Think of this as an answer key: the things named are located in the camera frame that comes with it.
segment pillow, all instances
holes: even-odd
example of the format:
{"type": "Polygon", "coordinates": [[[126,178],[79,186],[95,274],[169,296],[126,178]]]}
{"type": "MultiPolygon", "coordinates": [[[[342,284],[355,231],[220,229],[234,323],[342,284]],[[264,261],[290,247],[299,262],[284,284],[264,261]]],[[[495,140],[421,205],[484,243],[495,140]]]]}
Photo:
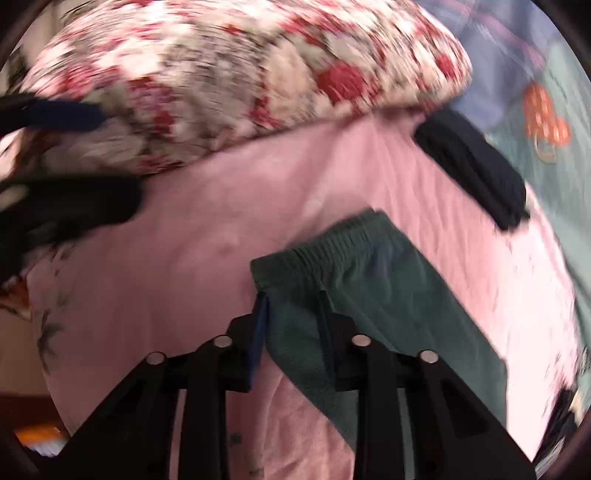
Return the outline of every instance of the pillow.
{"type": "Polygon", "coordinates": [[[27,135],[19,162],[156,173],[312,121],[442,103],[471,73],[409,0],[109,0],[57,36],[24,85],[97,102],[110,120],[27,135]]]}

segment silver bolt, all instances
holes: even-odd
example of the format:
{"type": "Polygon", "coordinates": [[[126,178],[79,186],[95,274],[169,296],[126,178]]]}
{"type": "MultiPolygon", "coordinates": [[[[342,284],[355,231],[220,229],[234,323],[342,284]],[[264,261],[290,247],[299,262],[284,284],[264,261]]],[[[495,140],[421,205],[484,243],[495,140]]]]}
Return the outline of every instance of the silver bolt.
{"type": "Polygon", "coordinates": [[[13,185],[0,193],[0,212],[16,205],[29,195],[29,189],[24,185],[13,185]]]}
{"type": "Polygon", "coordinates": [[[351,341],[355,346],[368,346],[371,343],[371,338],[367,335],[355,335],[351,341]]]}
{"type": "Polygon", "coordinates": [[[437,355],[433,350],[423,350],[419,355],[423,362],[428,364],[434,364],[439,360],[439,355],[437,355]]]}
{"type": "Polygon", "coordinates": [[[228,335],[220,335],[213,339],[213,344],[218,348],[227,348],[232,344],[232,338],[228,335]]]}
{"type": "Polygon", "coordinates": [[[159,365],[164,362],[166,356],[162,352],[152,352],[146,357],[146,362],[150,365],[159,365]]]}

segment elastic waistband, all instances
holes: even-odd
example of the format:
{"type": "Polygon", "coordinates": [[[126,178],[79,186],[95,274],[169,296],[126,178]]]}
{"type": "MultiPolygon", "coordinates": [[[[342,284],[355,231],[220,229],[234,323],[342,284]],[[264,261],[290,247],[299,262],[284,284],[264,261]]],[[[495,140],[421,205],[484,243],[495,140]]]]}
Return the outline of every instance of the elastic waistband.
{"type": "Polygon", "coordinates": [[[380,245],[402,245],[404,235],[384,212],[365,210],[333,225],[315,239],[257,258],[251,273],[258,290],[302,280],[322,280],[348,268],[380,245]]]}

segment folded navy cloth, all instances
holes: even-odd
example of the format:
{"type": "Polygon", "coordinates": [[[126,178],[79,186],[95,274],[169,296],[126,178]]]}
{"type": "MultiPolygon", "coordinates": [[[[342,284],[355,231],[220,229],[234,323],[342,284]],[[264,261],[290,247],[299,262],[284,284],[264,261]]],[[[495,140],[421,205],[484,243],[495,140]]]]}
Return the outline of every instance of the folded navy cloth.
{"type": "Polygon", "coordinates": [[[416,129],[414,141],[488,212],[499,229],[516,228],[530,217],[519,173],[459,113],[446,107],[431,114],[416,129]]]}

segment orange patch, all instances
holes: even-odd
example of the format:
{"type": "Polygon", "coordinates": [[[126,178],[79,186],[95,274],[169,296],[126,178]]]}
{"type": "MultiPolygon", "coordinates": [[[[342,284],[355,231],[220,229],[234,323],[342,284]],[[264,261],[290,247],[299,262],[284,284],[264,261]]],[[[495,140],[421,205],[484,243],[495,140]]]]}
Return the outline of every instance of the orange patch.
{"type": "Polygon", "coordinates": [[[550,94],[539,83],[532,83],[523,97],[525,134],[551,145],[563,147],[570,142],[570,128],[566,121],[554,113],[550,94]]]}

